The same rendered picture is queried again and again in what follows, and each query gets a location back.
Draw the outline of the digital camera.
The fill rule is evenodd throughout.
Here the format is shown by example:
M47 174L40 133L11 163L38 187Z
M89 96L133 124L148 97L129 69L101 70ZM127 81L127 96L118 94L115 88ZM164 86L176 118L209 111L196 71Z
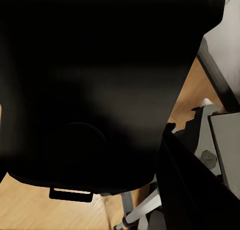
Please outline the digital camera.
M225 1L0 0L0 162L9 175L80 202L150 184Z

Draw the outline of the camera tripod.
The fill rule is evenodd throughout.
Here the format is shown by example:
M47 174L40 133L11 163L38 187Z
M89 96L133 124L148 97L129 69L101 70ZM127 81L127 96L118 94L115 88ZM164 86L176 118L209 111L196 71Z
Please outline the camera tripod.
M195 59L204 69L225 111L215 113L220 106L211 103L199 107L194 118L185 123L184 130L175 130L175 123L166 124L166 128L240 200L240 101L209 53L204 37ZM157 182L156 174L152 182ZM141 217L162 205L158 186L136 209L133 207L132 191L119 193L123 217L113 230L123 230L123 227L130 230L131 226L139 224ZM119 195L99 194L102 197Z

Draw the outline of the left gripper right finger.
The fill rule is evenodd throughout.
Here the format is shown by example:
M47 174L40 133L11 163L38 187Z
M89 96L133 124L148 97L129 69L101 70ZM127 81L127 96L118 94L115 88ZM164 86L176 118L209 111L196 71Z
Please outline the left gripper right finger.
M166 230L240 230L240 200L166 127L156 178Z

